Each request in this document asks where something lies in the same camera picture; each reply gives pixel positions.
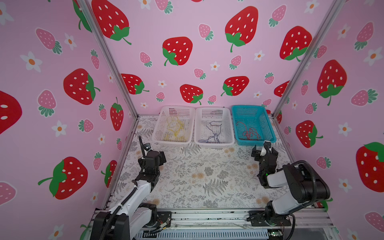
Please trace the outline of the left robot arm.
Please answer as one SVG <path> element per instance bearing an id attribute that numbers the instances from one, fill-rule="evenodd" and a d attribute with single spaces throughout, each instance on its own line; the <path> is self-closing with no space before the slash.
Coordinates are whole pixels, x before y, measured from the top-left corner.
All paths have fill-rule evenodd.
<path id="1" fill-rule="evenodd" d="M 153 151 L 139 137 L 143 156 L 138 159 L 140 172 L 132 180 L 132 190 L 107 212 L 96 215 L 91 240 L 133 240 L 146 225 L 157 224 L 158 212 L 155 204 L 144 203 L 154 190 L 161 174 L 160 166 L 167 162 L 163 151 Z"/>

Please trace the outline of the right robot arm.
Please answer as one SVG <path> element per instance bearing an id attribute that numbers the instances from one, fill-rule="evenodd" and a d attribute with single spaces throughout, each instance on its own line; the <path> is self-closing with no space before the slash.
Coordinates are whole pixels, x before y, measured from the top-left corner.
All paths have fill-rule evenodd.
<path id="1" fill-rule="evenodd" d="M 330 189 L 313 167 L 306 161 L 297 161 L 277 169 L 279 153 L 270 142 L 261 150 L 253 147 L 251 157 L 259 163 L 259 182 L 265 189 L 284 186 L 289 191 L 269 201 L 264 211 L 250 211 L 247 221 L 253 226 L 290 225 L 290 215 L 317 202 L 328 200 Z"/>

